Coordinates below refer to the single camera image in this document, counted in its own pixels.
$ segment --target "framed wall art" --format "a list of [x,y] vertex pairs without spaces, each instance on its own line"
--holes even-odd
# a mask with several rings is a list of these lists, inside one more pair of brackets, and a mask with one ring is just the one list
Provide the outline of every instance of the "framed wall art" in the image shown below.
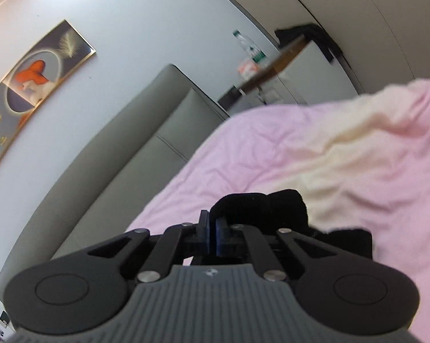
[[64,20],[4,76],[0,83],[0,160],[45,98],[94,53]]

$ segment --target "leather headboard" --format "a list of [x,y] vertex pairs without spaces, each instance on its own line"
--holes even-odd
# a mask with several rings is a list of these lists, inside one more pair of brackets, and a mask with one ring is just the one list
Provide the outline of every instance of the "leather headboard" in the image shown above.
[[0,273],[18,272],[125,231],[226,113],[173,65],[80,152],[38,206]]

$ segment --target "plastic bottle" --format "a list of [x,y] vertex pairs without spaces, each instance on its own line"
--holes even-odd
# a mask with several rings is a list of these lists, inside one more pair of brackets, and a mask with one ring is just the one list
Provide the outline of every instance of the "plastic bottle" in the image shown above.
[[253,42],[253,40],[248,37],[241,35],[239,31],[234,31],[232,33],[237,40],[239,40],[239,44],[243,50],[247,53],[247,55],[260,67],[267,66],[269,63],[268,58],[262,52],[262,50]]

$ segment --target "pink blanket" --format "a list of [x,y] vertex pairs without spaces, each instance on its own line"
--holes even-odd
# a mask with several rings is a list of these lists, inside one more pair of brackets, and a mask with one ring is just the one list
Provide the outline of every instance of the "pink blanket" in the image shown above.
[[430,343],[430,80],[374,96],[267,106],[221,125],[131,224],[162,233],[233,192],[297,189],[320,230],[361,226],[374,259],[419,287],[411,332]]

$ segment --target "white feather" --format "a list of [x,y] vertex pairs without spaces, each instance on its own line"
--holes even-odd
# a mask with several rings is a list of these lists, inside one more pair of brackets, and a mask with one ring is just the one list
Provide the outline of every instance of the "white feather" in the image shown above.
[[61,55],[67,58],[72,58],[79,52],[79,48],[82,44],[80,36],[73,29],[68,30],[60,38],[59,52]]

